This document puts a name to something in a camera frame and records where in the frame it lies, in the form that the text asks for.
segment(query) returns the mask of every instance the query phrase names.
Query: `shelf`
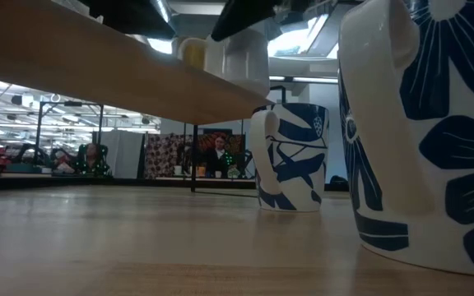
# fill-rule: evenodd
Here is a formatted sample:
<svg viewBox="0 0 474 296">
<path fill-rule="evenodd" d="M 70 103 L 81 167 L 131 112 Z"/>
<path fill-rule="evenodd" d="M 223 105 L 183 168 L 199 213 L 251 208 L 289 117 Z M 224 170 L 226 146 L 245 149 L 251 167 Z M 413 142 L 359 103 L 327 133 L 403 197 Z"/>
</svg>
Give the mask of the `shelf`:
<svg viewBox="0 0 474 296">
<path fill-rule="evenodd" d="M 0 0 L 0 81 L 191 124 L 271 103 L 48 0 Z"/>
</svg>

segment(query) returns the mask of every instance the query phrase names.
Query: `blue and white mug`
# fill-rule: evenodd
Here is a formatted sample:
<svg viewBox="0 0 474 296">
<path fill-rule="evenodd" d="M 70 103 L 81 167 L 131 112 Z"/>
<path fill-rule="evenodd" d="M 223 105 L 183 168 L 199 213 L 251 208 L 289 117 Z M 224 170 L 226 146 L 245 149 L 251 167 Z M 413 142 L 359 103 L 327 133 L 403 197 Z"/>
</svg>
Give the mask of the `blue and white mug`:
<svg viewBox="0 0 474 296">
<path fill-rule="evenodd" d="M 363 245 L 474 275 L 474 0 L 366 1 L 338 53 Z"/>
<path fill-rule="evenodd" d="M 254 111 L 250 131 L 261 208 L 319 210 L 327 170 L 328 110 L 302 103 L 264 106 Z"/>
</svg>

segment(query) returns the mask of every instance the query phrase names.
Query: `man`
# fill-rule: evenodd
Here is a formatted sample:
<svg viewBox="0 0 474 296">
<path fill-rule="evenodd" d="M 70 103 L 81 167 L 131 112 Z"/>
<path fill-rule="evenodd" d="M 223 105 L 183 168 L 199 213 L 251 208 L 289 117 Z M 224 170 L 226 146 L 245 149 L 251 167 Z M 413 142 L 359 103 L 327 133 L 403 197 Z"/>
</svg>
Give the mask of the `man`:
<svg viewBox="0 0 474 296">
<path fill-rule="evenodd" d="M 206 159 L 206 177 L 214 178 L 216 172 L 221 172 L 221 178 L 228 178 L 228 168 L 230 164 L 227 162 L 229 155 L 225 151 L 226 142 L 222 136 L 215 139 L 215 148 L 206 150 L 204 155 Z"/>
</svg>

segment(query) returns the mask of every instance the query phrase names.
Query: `blue flower pattern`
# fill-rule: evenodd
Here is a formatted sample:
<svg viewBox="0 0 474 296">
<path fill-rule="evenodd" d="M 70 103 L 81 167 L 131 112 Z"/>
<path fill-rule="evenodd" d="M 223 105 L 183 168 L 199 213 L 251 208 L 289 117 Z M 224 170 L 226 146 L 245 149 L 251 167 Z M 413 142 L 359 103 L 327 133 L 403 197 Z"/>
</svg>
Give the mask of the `blue flower pattern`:
<svg viewBox="0 0 474 296">
<path fill-rule="evenodd" d="M 428 0 L 406 2 L 421 46 L 404 72 L 403 108 L 409 119 L 442 118 L 421 141 L 420 153 L 440 169 L 474 169 L 474 119 L 449 113 L 450 62 L 474 93 L 474 0 L 459 1 L 462 7 L 443 20 L 434 18 Z M 451 219 L 474 225 L 474 173 L 447 183 L 445 207 Z M 462 240 L 474 263 L 474 228 Z"/>
<path fill-rule="evenodd" d="M 282 106 L 270 105 L 261 107 L 260 109 L 256 109 L 255 112 L 266 109 L 273 110 L 274 108 L 284 108 L 309 125 L 309 127 L 301 127 L 283 118 L 280 118 L 278 133 L 284 136 L 287 140 L 278 140 L 275 136 L 267 136 L 267 140 L 271 142 L 270 146 L 268 147 L 270 163 L 274 164 L 274 153 L 276 153 L 281 158 L 281 162 L 279 164 L 272 165 L 272 168 L 277 176 L 277 181 L 282 183 L 293 178 L 302 178 L 312 189 L 309 198 L 317 203 L 321 203 L 321 197 L 315 192 L 314 183 L 312 182 L 310 175 L 317 172 L 321 166 L 323 166 L 324 171 L 327 170 L 325 154 L 319 153 L 316 154 L 316 156 L 305 160 L 295 161 L 293 158 L 308 148 L 317 148 L 323 150 L 328 148 L 325 140 L 323 139 L 323 124 L 328 121 L 325 114 L 325 108 L 313 106 L 310 104 L 283 104 Z M 307 144 L 317 140 L 321 140 L 322 144 Z M 282 146 L 285 144 L 297 145 L 300 148 L 292 155 L 287 155 L 282 150 Z M 261 182 L 261 177 L 258 173 L 257 182 L 258 184 Z M 268 192 L 265 192 L 260 186 L 258 186 L 258 191 L 259 203 L 265 202 L 272 208 L 278 207 L 282 210 L 297 210 L 283 193 L 272 195 Z"/>
<path fill-rule="evenodd" d="M 383 211 L 382 189 L 369 160 L 357 136 L 356 125 L 351 116 L 351 107 L 346 96 L 343 79 L 340 74 L 340 112 L 342 116 L 343 149 L 345 151 L 346 171 L 349 179 L 354 217 L 360 238 L 373 247 L 387 251 L 397 251 L 409 246 L 408 228 L 406 224 L 374 220 L 364 217 L 360 209 L 359 176 L 363 182 L 365 204 L 376 211 Z"/>
<path fill-rule="evenodd" d="M 406 0 L 420 28 L 420 49 L 403 75 L 403 108 L 410 119 L 444 118 L 449 113 L 449 60 L 474 92 L 474 0 L 448 19 L 431 14 L 429 0 Z"/>
</svg>

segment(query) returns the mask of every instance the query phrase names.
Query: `wooden table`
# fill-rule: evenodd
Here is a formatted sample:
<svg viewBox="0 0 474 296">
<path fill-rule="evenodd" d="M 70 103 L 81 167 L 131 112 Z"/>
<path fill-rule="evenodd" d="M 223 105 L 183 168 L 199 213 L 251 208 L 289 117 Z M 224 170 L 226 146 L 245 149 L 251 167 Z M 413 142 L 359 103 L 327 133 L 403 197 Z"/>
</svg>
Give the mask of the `wooden table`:
<svg viewBox="0 0 474 296">
<path fill-rule="evenodd" d="M 191 124 L 271 103 L 49 0 L 0 0 L 0 81 Z"/>
<path fill-rule="evenodd" d="M 57 187 L 0 192 L 0 295 L 474 296 L 474 276 L 365 250 L 342 198 L 294 215 L 185 188 Z"/>
</svg>

